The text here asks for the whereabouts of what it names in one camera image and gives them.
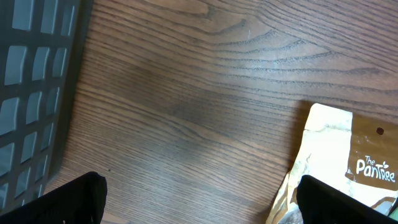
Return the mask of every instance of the wood grain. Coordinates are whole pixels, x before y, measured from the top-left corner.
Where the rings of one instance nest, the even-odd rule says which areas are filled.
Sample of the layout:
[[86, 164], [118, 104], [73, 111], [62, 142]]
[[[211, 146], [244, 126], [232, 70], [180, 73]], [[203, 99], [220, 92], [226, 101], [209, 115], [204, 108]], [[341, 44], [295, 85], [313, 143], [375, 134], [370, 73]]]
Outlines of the wood grain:
[[131, 223], [264, 223], [312, 103], [398, 123], [395, 0], [97, 0], [63, 168]]
[[116, 217], [109, 213], [104, 213], [101, 224], [129, 224], [130, 222], [122, 218]]

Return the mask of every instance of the plastic crate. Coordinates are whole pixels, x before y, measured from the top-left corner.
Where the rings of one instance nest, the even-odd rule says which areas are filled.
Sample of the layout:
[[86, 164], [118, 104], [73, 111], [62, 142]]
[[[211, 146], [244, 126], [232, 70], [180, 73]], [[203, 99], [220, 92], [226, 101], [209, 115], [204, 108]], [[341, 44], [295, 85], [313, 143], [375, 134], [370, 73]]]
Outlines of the plastic crate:
[[0, 215], [59, 171], [93, 1], [0, 1]]

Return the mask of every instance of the wooden table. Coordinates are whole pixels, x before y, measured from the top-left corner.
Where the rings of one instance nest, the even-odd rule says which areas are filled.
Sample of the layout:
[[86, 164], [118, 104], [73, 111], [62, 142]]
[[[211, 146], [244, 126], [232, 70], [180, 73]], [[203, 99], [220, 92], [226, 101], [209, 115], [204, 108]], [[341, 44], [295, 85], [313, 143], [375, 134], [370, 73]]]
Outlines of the wooden table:
[[264, 223], [314, 102], [398, 123], [397, 21], [396, 0], [97, 0], [47, 190], [94, 170], [110, 222]]

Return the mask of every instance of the brown label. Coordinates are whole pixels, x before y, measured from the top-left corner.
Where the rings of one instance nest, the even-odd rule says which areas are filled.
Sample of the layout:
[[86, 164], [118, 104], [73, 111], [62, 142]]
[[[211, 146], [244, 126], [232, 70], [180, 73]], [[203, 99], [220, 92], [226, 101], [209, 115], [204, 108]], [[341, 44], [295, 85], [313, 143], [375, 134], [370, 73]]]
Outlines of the brown label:
[[359, 184], [398, 190], [398, 126], [353, 115], [346, 177]]

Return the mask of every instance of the black object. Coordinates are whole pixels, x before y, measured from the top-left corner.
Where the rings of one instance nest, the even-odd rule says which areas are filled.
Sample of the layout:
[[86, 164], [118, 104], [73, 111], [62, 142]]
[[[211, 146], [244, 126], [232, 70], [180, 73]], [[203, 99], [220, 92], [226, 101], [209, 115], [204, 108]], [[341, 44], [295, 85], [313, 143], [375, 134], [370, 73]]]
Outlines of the black object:
[[398, 224], [309, 175], [304, 175], [298, 185], [297, 203], [304, 224]]
[[0, 0], [0, 215], [58, 173], [93, 0]]
[[105, 178], [89, 172], [1, 216], [0, 223], [100, 224], [107, 191]]

